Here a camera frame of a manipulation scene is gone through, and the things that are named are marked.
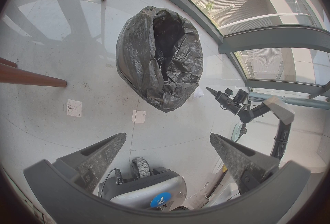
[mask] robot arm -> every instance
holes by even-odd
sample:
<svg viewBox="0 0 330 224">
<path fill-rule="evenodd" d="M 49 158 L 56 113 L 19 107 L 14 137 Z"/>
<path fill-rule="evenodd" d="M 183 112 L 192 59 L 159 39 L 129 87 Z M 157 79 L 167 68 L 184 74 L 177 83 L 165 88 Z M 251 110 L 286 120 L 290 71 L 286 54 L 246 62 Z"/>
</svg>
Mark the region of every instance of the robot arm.
<svg viewBox="0 0 330 224">
<path fill-rule="evenodd" d="M 262 116 L 271 110 L 279 119 L 278 131 L 276 137 L 274 138 L 275 142 L 271 156 L 281 160 L 287 146 L 291 123 L 294 119 L 294 111 L 287 104 L 277 97 L 272 97 L 263 101 L 259 106 L 256 106 L 253 109 L 244 110 L 242 109 L 244 105 L 243 102 L 249 94 L 242 89 L 238 90 L 234 98 L 229 98 L 229 96 L 233 94 L 233 91 L 228 88 L 225 90 L 225 93 L 215 91 L 209 87 L 206 89 L 215 96 L 215 99 L 220 103 L 220 105 L 228 109 L 234 115 L 238 115 L 243 123 L 249 123 L 254 118 Z"/>
</svg>

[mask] black trash bag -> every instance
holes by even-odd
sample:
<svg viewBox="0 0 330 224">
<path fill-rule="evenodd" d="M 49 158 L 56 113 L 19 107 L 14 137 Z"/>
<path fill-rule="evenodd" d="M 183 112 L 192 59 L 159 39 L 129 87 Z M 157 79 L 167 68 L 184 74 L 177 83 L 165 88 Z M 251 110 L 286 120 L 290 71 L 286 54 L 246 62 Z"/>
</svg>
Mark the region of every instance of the black trash bag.
<svg viewBox="0 0 330 224">
<path fill-rule="evenodd" d="M 184 104 L 203 72 L 196 28 L 178 13 L 152 6 L 124 25 L 117 40 L 116 60 L 122 79 L 164 112 Z"/>
</svg>

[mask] blue oval sticker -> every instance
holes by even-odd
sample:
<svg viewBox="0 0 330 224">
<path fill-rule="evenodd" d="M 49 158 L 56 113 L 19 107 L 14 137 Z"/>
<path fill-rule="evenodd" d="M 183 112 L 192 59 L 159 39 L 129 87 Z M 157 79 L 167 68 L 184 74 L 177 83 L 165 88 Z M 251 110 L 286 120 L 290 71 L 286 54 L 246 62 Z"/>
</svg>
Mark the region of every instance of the blue oval sticker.
<svg viewBox="0 0 330 224">
<path fill-rule="evenodd" d="M 166 204 L 171 198 L 171 194 L 168 192 L 160 193 L 159 195 L 155 196 L 154 199 L 151 201 L 151 207 L 159 207 Z"/>
</svg>

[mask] wooden chair leg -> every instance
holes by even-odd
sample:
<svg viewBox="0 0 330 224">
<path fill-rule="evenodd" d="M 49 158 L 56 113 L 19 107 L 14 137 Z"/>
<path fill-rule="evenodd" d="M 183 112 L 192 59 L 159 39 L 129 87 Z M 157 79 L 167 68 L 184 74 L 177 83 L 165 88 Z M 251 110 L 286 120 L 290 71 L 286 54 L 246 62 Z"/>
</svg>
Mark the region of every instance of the wooden chair leg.
<svg viewBox="0 0 330 224">
<path fill-rule="evenodd" d="M 8 61 L 6 59 L 3 59 L 0 57 L 0 63 L 4 64 L 4 65 L 9 65 L 11 67 L 17 67 L 17 64 L 15 64 L 14 62 L 12 61 Z"/>
<path fill-rule="evenodd" d="M 0 63 L 0 83 L 66 87 L 65 80 L 17 69 Z"/>
</svg>

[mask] white tile floor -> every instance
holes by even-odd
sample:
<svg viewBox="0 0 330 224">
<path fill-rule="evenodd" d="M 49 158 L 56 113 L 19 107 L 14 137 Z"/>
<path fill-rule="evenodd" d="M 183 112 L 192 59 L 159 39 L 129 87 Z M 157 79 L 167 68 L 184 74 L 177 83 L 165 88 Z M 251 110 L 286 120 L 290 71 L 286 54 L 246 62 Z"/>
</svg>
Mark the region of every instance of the white tile floor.
<svg viewBox="0 0 330 224">
<path fill-rule="evenodd" d="M 119 32 L 126 20 L 150 5 L 190 19 L 203 48 L 204 97 L 189 98 L 169 113 L 140 99 L 116 70 Z M 169 0 L 13 0 L 5 14 L 9 19 L 0 20 L 0 57 L 68 82 L 66 88 L 0 84 L 1 163 L 36 206 L 24 168 L 41 159 L 54 162 L 120 132 L 126 132 L 126 143 L 109 169 L 128 174 L 132 158 L 143 156 L 151 167 L 184 176 L 187 197 L 214 176 L 218 156 L 210 132 L 230 137 L 239 120 L 219 108 L 205 87 L 235 92 L 244 82 L 185 12 Z M 67 115 L 68 99 L 82 102 L 80 117 Z M 134 110 L 145 111 L 144 123 L 132 122 Z"/>
</svg>

